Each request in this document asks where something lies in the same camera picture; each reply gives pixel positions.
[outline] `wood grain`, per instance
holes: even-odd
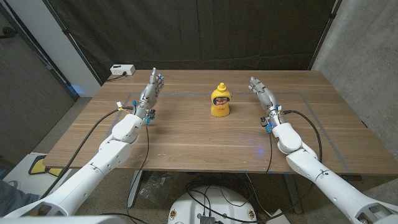
[[[155,106],[156,119],[148,125],[150,146],[144,170],[265,172],[271,145],[269,134],[259,124],[265,112],[257,96],[248,90],[249,79],[255,76],[275,93],[282,109],[300,111],[315,123],[320,131],[326,166],[339,174],[398,174],[398,163],[319,72],[160,72],[166,84]],[[116,101],[125,102],[131,93],[129,104],[137,99],[137,94],[149,81],[149,74],[150,71],[138,70],[132,77],[105,83],[48,154],[44,161],[46,166],[64,166],[92,125],[115,109]],[[231,114],[224,118],[210,115],[210,94],[219,82],[226,83],[232,93]],[[97,127],[73,167],[83,166],[94,156],[115,117],[116,114],[112,115]],[[288,114],[285,118],[303,141],[318,152],[311,126],[296,114]],[[140,168],[147,150],[147,138],[144,128],[139,134],[130,158],[121,167]],[[276,143],[277,139],[272,137],[270,171],[292,172]],[[349,169],[342,165],[342,160]]]

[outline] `electrical outlet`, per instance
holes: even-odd
[[[132,75],[136,71],[134,65],[113,65],[111,67],[112,75],[123,75],[126,72],[126,75]]]

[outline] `mustard bottle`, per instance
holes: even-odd
[[[229,99],[231,93],[226,89],[224,83],[220,83],[211,94],[211,115],[223,117],[229,115]]]

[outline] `robotic arm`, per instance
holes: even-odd
[[[291,124],[286,123],[272,92],[257,78],[249,88],[258,96],[268,117],[261,124],[279,138],[278,148],[296,173],[311,180],[354,224],[398,223],[398,206],[369,198],[318,161],[315,152],[302,142]]]
[[[91,160],[54,193],[17,209],[4,218],[73,215],[105,175],[129,158],[132,145],[138,139],[136,131],[154,118],[155,111],[150,109],[155,106],[163,86],[163,77],[156,75],[154,68],[150,82],[141,92],[135,114],[126,115],[114,126],[112,134],[101,143],[98,153]]]

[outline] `robot finger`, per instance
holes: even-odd
[[[152,69],[152,74],[150,75],[149,83],[152,83],[152,84],[156,83],[156,81],[157,81],[156,78],[157,78],[157,76],[156,76],[156,68],[154,68],[154,69]]]

